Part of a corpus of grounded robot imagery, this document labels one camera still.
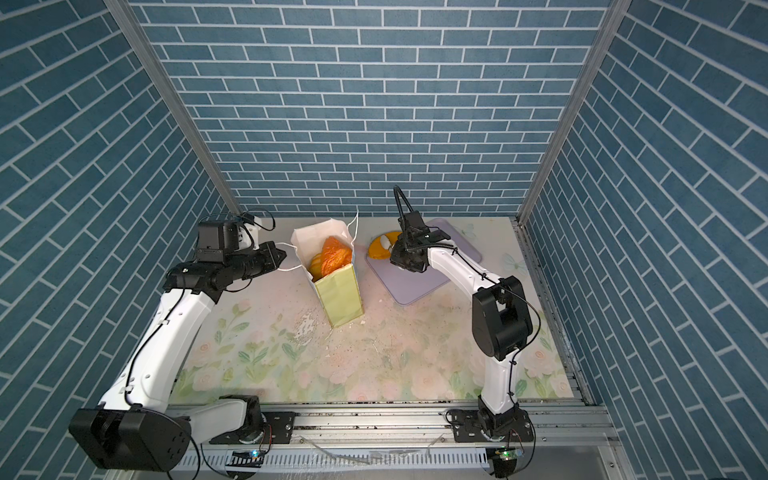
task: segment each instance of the blue brick wallpaper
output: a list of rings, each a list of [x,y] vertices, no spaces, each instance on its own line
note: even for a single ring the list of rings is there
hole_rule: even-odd
[[[509,215],[608,0],[256,3],[131,2],[242,205]]]
[[[633,0],[528,226],[638,478],[768,478],[768,4]]]
[[[0,12],[0,478],[89,478],[72,413],[222,206],[101,0]]]

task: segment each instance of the wire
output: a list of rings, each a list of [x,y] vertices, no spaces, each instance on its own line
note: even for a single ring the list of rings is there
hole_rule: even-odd
[[[266,447],[266,452],[261,451],[261,444],[259,444],[259,452],[262,452],[264,455],[272,451],[272,425],[267,424],[270,427],[270,443]]]
[[[531,456],[528,458],[528,463],[526,463],[523,468],[520,468],[515,473],[522,472],[523,470],[528,468],[528,466],[531,464],[531,462],[533,462],[533,455],[536,453],[536,427],[533,426],[533,422],[531,422],[531,428],[533,429],[533,448],[531,449]]]
[[[253,223],[253,224],[254,224],[254,225],[256,225],[257,227],[259,227],[259,228],[262,228],[262,229],[264,229],[264,230],[266,230],[266,231],[268,231],[268,232],[271,232],[272,230],[275,230],[276,222],[275,222],[275,216],[274,216],[274,215],[272,215],[272,212],[270,212],[270,211],[269,211],[269,210],[267,210],[266,208],[260,208],[260,207],[256,207],[256,210],[258,210],[258,211],[263,211],[263,212],[266,212],[266,213],[267,213],[267,214],[270,216],[270,218],[272,219],[272,228],[266,228],[266,227],[265,227],[264,225],[262,225],[261,223],[258,223],[258,222],[256,222],[256,221],[253,221],[253,220],[251,220],[250,218],[246,217],[245,215],[242,215],[242,214],[233,214],[232,212],[219,212],[218,214],[211,214],[211,215],[206,215],[205,217],[202,217],[202,218],[200,218],[200,219],[198,220],[198,223],[199,223],[199,222],[201,222],[201,221],[203,221],[203,220],[205,220],[205,219],[207,219],[207,218],[211,218],[211,217],[218,217],[219,215],[230,215],[230,216],[232,216],[232,217],[239,217],[239,218],[241,218],[241,219],[245,220],[245,221],[246,221],[246,222],[248,222],[248,223]]]
[[[276,226],[276,224],[275,224],[275,216],[272,215],[272,212],[270,212],[269,210],[267,210],[266,208],[263,208],[263,207],[254,207],[254,208],[256,210],[259,210],[259,211],[262,211],[262,212],[266,212],[270,216],[270,218],[272,219],[272,228],[262,227],[258,223],[257,223],[257,225],[259,225],[259,227],[262,227],[264,230],[266,230],[268,232],[271,232],[272,230],[275,230],[275,226]]]
[[[228,474],[219,472],[219,471],[218,471],[218,470],[216,470],[214,467],[212,467],[212,466],[210,465],[210,463],[208,463],[208,459],[207,459],[207,458],[205,458],[205,450],[203,450],[203,444],[202,444],[202,443],[200,443],[200,452],[203,454],[203,462],[205,462],[205,465],[208,465],[208,468],[210,468],[211,470],[213,470],[215,473],[217,473],[217,474],[221,475],[222,477],[227,477],[227,478],[229,478],[230,480],[232,479],[232,477],[230,477]]]
[[[125,389],[123,390],[123,399],[129,406],[133,406],[133,403],[128,400],[128,385],[131,383],[131,375],[134,372],[134,365],[136,365],[136,359],[139,358],[139,353],[141,353],[141,350],[144,349],[144,347],[149,343],[150,340],[152,340],[152,337],[155,335],[155,333],[160,331],[160,328],[162,328],[163,325],[168,321],[170,318],[170,315],[174,312],[177,306],[179,306],[179,303],[181,303],[181,299],[184,298],[184,289],[181,290],[181,295],[179,295],[179,299],[176,300],[176,303],[168,310],[168,313],[166,314],[165,318],[162,322],[160,322],[160,325],[157,326],[155,331],[153,331],[149,337],[142,343],[139,348],[136,350],[136,354],[134,355],[134,358],[131,360],[131,366],[128,367],[128,375],[125,378]]]
[[[509,440],[511,439],[511,437],[512,437],[512,434],[513,434],[513,433],[514,433],[514,434],[515,434],[515,436],[518,438],[518,442],[520,442],[520,449],[521,449],[521,450],[523,451],[523,453],[525,454],[525,449],[523,448],[523,441],[522,441],[522,439],[520,438],[520,434],[519,434],[519,433],[517,432],[517,430],[515,430],[515,429],[510,429],[510,430],[509,430],[509,437],[507,437],[507,448],[509,448]]]
[[[405,219],[405,214],[402,212],[402,205],[400,204],[400,198],[402,198],[402,201],[406,202],[406,206],[408,207],[409,211],[413,212],[413,207],[411,207],[411,202],[408,201],[408,198],[402,192],[402,189],[400,187],[395,185],[394,191],[395,191],[395,203],[397,204],[397,211],[400,214],[400,218]]]
[[[159,332],[160,328],[162,328],[162,326],[165,325],[165,323],[170,318],[170,315],[174,312],[176,307],[179,306],[179,303],[181,303],[181,299],[182,298],[184,298],[184,290],[181,290],[181,295],[179,295],[179,299],[176,300],[176,303],[174,303],[174,305],[170,308],[170,310],[168,310],[168,313],[166,314],[166,316],[163,319],[163,321],[160,322],[160,325],[157,326],[157,328],[149,335],[149,337],[147,337],[147,339],[144,341],[144,343],[142,343],[139,346],[139,348],[136,350],[136,354],[134,355],[134,358],[131,360],[131,366],[128,367],[128,375],[127,375],[127,378],[125,379],[125,389],[123,390],[123,399],[125,400],[125,402],[132,409],[136,409],[137,411],[143,411],[143,412],[147,412],[147,413],[150,413],[150,414],[153,414],[153,415],[159,415],[161,417],[164,417],[165,419],[167,419],[170,422],[174,423],[179,428],[179,430],[184,431],[184,427],[181,426],[181,424],[179,422],[177,422],[176,419],[172,419],[170,416],[165,415],[162,412],[158,412],[157,410],[150,410],[150,409],[144,408],[143,406],[136,406],[135,403],[131,402],[128,399],[128,384],[131,382],[131,375],[133,374],[134,365],[136,364],[136,359],[139,357],[139,353],[141,353],[141,350],[143,350],[144,347],[149,343],[149,341],[152,340],[152,337],[155,335],[155,333]],[[192,477],[192,480],[195,480],[197,478],[197,475],[200,473],[200,450],[197,449],[197,443],[192,438],[192,435],[190,435],[190,440],[192,441],[192,445],[194,446],[194,450],[197,453],[197,470],[195,471],[194,477]],[[165,472],[165,475],[170,480],[174,480],[174,478],[170,476],[169,472]]]
[[[227,290],[227,289],[225,288],[225,289],[224,289],[224,291],[225,291],[225,292],[229,292],[229,293],[237,293],[237,292],[242,292],[243,290],[245,290],[246,288],[248,288],[248,287],[250,286],[250,283],[251,283],[251,282],[253,282],[253,279],[252,279],[252,278],[249,278],[249,279],[248,279],[248,284],[247,284],[246,286],[244,286],[243,288],[241,288],[241,289],[238,289],[238,290]]]
[[[416,251],[416,250],[421,250],[422,248],[445,248],[447,250],[452,250],[455,255],[458,255],[458,257],[460,259],[464,260],[464,263],[469,265],[469,268],[474,270],[475,273],[477,273],[483,280],[487,280],[487,281],[493,283],[494,285],[497,285],[497,286],[501,287],[502,290],[505,290],[506,292],[511,293],[512,295],[518,297],[520,300],[522,300],[525,303],[527,303],[528,307],[531,308],[533,310],[533,313],[536,314],[536,318],[538,318],[538,327],[536,329],[536,333],[533,335],[531,340],[526,342],[526,344],[523,345],[522,347],[520,347],[517,350],[517,352],[515,352],[515,354],[512,356],[512,358],[509,360],[510,368],[509,368],[509,381],[508,381],[508,384],[507,384],[507,395],[509,396],[509,399],[514,402],[515,401],[515,398],[514,398],[515,394],[512,392],[512,367],[514,365],[517,365],[517,363],[515,363],[515,359],[520,354],[520,352],[522,352],[525,349],[525,347],[531,345],[534,342],[534,340],[536,340],[536,337],[538,337],[539,332],[541,332],[541,316],[538,314],[538,310],[536,310],[536,307],[533,306],[531,304],[531,302],[528,302],[523,296],[520,296],[517,293],[511,291],[509,288],[504,286],[503,283],[495,282],[494,280],[491,280],[490,278],[488,278],[488,274],[486,272],[481,272],[478,269],[476,269],[475,266],[472,265],[472,263],[469,260],[464,258],[464,256],[458,250],[458,247],[456,245],[451,245],[450,243],[430,243],[429,245],[420,245],[418,247],[406,247],[406,251],[412,252],[412,251]]]

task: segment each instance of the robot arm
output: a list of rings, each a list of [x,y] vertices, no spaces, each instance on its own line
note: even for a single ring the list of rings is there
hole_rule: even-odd
[[[408,213],[402,209],[401,198]],[[527,418],[511,390],[517,383],[512,360],[533,333],[522,284],[513,276],[501,278],[462,255],[445,232],[431,230],[424,224],[421,214],[413,210],[399,187],[395,187],[395,200],[402,233],[392,246],[390,261],[417,273],[431,266],[472,299],[472,335],[488,357],[485,385],[478,399],[478,420],[489,438],[507,435],[511,425],[524,425],[526,422],[521,419]]]
[[[472,335],[488,357],[478,420],[489,439],[514,425],[530,426],[509,390],[515,381],[511,358],[532,333],[531,317],[519,280],[501,278],[465,257],[450,237],[430,230],[402,191],[395,187],[402,233],[391,261],[413,272],[432,266],[472,299]],[[410,209],[402,212],[400,197]],[[139,348],[96,409],[79,409],[69,431],[100,468],[167,472],[190,441],[204,442],[234,432],[241,442],[261,432],[258,399],[225,398],[172,419],[164,414],[175,377],[213,305],[234,280],[276,270],[286,253],[274,242],[257,243],[253,216],[245,221],[201,222],[195,260],[169,270],[164,294]]]
[[[256,398],[220,399],[172,419],[164,414],[174,380],[200,325],[234,280],[276,270],[286,253],[257,244],[253,216],[200,222],[195,258],[170,269],[139,347],[96,409],[79,409],[69,431],[100,468],[171,470],[195,439],[260,432]]]

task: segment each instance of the purple cutting board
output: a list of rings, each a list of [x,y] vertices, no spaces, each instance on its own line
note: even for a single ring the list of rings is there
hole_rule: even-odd
[[[468,255],[469,258],[478,263],[482,261],[480,252],[470,245],[445,219],[435,218],[428,223],[430,227],[438,227],[446,232],[451,237],[451,240],[456,242],[456,246],[462,253]],[[427,293],[431,293],[434,289],[445,285],[449,281],[447,276],[430,266],[427,267],[424,273],[415,273],[392,265],[389,259],[375,260],[366,254],[366,261],[386,289],[389,290],[389,293],[392,294],[392,298],[403,306],[414,303]]]

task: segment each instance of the flower print mat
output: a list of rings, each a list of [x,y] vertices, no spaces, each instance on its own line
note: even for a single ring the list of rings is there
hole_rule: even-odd
[[[285,241],[294,228],[317,221],[280,218],[273,232],[260,232],[259,240]],[[362,259],[373,237],[395,230],[397,221],[360,221],[356,248]],[[508,219],[451,217],[448,222],[462,236],[473,237],[484,266],[517,276],[528,300],[540,309]],[[296,258],[289,253],[284,266],[292,261]],[[401,306],[366,262],[356,262],[355,269],[365,314],[336,329],[300,270],[260,276],[242,292],[222,295],[197,334],[171,403],[207,403],[230,394],[258,395],[263,402],[476,398],[485,356],[472,339],[469,299],[448,283]],[[519,365],[518,397],[572,396],[546,319]]]

